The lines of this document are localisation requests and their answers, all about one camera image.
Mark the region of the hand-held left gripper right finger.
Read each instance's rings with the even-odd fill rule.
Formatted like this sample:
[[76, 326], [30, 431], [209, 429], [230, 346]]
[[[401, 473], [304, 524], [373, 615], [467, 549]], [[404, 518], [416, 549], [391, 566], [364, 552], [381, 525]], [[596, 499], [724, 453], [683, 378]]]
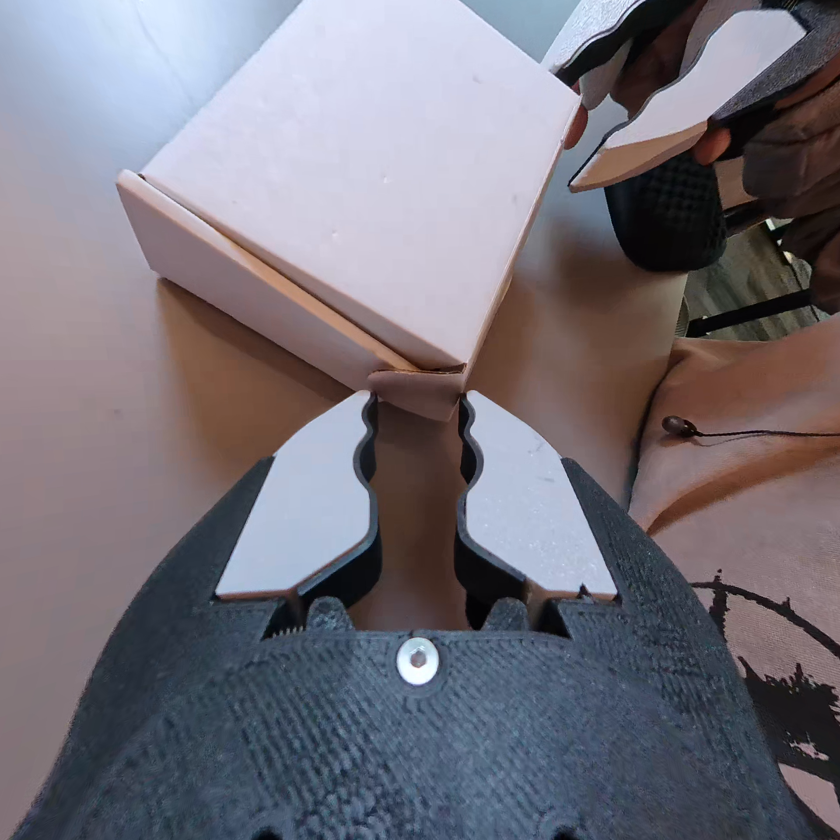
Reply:
[[510, 598], [540, 625], [551, 600], [612, 602], [618, 590], [564, 460], [536, 430], [479, 392], [458, 407], [455, 573], [470, 625]]

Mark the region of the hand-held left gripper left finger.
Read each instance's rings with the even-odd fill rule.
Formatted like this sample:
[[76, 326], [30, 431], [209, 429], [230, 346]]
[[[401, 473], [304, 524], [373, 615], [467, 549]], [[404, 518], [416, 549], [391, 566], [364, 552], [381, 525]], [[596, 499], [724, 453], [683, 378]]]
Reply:
[[278, 448], [216, 585], [219, 600], [309, 602], [373, 549], [375, 409], [372, 392], [356, 392]]

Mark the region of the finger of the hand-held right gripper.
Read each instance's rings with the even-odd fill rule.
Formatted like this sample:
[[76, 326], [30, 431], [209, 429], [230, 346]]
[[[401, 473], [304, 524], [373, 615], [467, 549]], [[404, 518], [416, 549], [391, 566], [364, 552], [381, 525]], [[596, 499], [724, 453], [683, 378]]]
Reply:
[[541, 60], [564, 85], [578, 85], [581, 105], [595, 110], [610, 93], [631, 48], [675, 21], [691, 1], [581, 1]]
[[623, 182], [688, 151], [712, 115], [793, 48], [805, 27], [783, 9], [739, 11], [715, 29], [686, 73], [607, 134], [569, 181], [572, 193]]

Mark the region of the white cardboard box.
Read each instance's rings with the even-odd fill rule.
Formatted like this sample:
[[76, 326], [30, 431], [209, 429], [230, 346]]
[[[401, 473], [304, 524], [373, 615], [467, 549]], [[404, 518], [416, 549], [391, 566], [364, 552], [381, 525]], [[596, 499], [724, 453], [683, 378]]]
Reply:
[[461, 2], [300, 2], [117, 188], [159, 277], [447, 421], [579, 102]]

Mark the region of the person's right hand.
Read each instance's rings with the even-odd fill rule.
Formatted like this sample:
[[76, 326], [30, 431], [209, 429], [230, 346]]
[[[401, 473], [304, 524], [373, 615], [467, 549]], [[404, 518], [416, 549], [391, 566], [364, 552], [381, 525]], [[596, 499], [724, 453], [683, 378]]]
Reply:
[[770, 119], [743, 143], [725, 127], [710, 127], [694, 149], [708, 165], [742, 157], [742, 188], [778, 217], [805, 217], [838, 206], [839, 56], [778, 100]]

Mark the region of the black chair base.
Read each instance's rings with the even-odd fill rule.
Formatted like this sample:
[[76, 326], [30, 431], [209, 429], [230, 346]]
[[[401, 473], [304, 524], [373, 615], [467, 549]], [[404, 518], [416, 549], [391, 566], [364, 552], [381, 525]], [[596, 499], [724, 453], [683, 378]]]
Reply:
[[748, 322], [779, 316], [787, 312], [808, 308], [812, 305], [809, 289], [787, 293], [766, 301], [759, 301], [745, 307], [725, 311], [711, 316], [693, 318], [688, 321], [685, 337], [703, 338], [709, 333], [728, 329]]

